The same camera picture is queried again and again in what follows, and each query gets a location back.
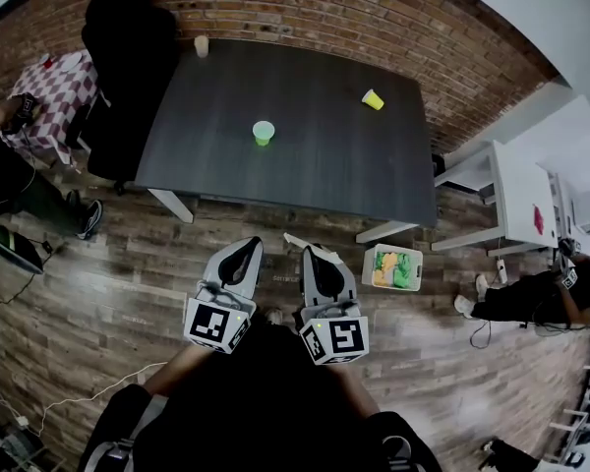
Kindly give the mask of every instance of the yellow cup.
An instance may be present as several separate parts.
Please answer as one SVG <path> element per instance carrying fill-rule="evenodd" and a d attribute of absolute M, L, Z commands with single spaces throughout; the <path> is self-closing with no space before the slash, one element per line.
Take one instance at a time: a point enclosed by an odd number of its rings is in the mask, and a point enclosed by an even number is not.
<path fill-rule="evenodd" d="M 381 98 L 374 92 L 373 89 L 368 90 L 361 101 L 363 101 L 363 103 L 367 103 L 375 110 L 380 110 L 384 105 L 384 101 L 381 100 Z"/>

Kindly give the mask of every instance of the sneaker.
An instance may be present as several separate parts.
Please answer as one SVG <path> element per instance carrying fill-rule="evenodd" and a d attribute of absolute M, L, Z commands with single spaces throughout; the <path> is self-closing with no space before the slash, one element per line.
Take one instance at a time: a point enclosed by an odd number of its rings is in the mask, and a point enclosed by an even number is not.
<path fill-rule="evenodd" d="M 485 451 L 485 452 L 489 452 L 492 450 L 492 444 L 494 443 L 494 439 L 491 439 L 487 442 L 485 442 L 482 446 L 481 446 L 481 450 Z"/>
<path fill-rule="evenodd" d="M 271 325 L 282 325 L 284 314 L 277 308 L 271 308 L 265 313 L 266 321 Z"/>
<path fill-rule="evenodd" d="M 77 237 L 82 240 L 89 239 L 101 218 L 102 203 L 99 200 L 96 200 L 91 205 L 89 205 L 89 208 L 85 214 L 83 231 L 77 234 Z"/>
<path fill-rule="evenodd" d="M 471 319 L 474 311 L 474 303 L 463 297 L 461 294 L 454 298 L 454 309 L 463 315 L 466 319 Z"/>
<path fill-rule="evenodd" d="M 70 206 L 71 209 L 80 210 L 81 209 L 81 194 L 76 189 L 68 192 L 66 196 L 66 203 Z"/>
<path fill-rule="evenodd" d="M 476 291 L 479 294 L 479 302 L 485 302 L 485 294 L 488 293 L 490 289 L 490 285 L 488 285 L 488 280 L 485 278 L 485 274 L 479 274 L 476 277 Z"/>

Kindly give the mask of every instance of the green vegetable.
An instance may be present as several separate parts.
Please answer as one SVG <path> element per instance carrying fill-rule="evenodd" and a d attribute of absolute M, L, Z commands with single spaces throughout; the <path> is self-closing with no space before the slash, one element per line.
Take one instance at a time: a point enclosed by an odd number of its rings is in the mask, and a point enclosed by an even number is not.
<path fill-rule="evenodd" d="M 383 268 L 383 257 L 384 254 L 382 252 L 378 252 L 376 254 L 376 269 L 382 269 Z"/>
<path fill-rule="evenodd" d="M 399 288 L 409 286 L 411 259 L 406 254 L 397 255 L 397 266 L 393 269 L 393 285 Z"/>
<path fill-rule="evenodd" d="M 399 267 L 393 269 L 393 285 L 399 288 L 406 288 L 409 286 L 409 278 L 404 274 Z"/>

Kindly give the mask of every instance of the black sleeve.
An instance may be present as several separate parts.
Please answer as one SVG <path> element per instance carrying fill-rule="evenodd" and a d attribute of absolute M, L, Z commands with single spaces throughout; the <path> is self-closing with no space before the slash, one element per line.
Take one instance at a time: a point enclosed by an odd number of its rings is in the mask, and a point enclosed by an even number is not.
<path fill-rule="evenodd" d="M 142 418 L 150 399 L 148 392 L 139 384 L 130 384 L 115 393 L 98 418 L 77 470 L 82 471 L 86 467 L 89 456 L 99 444 L 128 438 Z"/>
<path fill-rule="evenodd" d="M 381 443 L 387 460 L 391 461 L 396 456 L 403 447 L 402 439 L 405 439 L 411 447 L 412 463 L 421 465 L 426 472 L 442 472 L 431 449 L 397 413 L 375 414 L 365 420 L 365 424 L 369 437 Z"/>

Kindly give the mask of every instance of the plastic cup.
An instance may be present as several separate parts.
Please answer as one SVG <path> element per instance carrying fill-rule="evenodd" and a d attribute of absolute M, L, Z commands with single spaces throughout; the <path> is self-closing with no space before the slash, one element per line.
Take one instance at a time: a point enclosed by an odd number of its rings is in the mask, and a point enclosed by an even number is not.
<path fill-rule="evenodd" d="M 209 38 L 205 35 L 199 35 L 195 38 L 195 49 L 197 49 L 197 56 L 205 58 L 209 53 Z"/>
<path fill-rule="evenodd" d="M 50 57 L 50 54 L 46 52 L 43 56 L 41 56 L 39 59 L 39 64 L 43 65 L 43 68 L 46 70 L 49 69 L 52 66 L 52 58 Z"/>
<path fill-rule="evenodd" d="M 258 121 L 254 124 L 254 136 L 256 137 L 256 143 L 261 146 L 267 146 L 271 138 L 275 134 L 275 127 L 268 121 Z"/>
<path fill-rule="evenodd" d="M 384 101 L 381 100 L 381 98 L 374 92 L 373 89 L 368 90 L 361 101 L 363 101 L 363 103 L 367 103 L 375 110 L 380 110 L 384 105 Z"/>

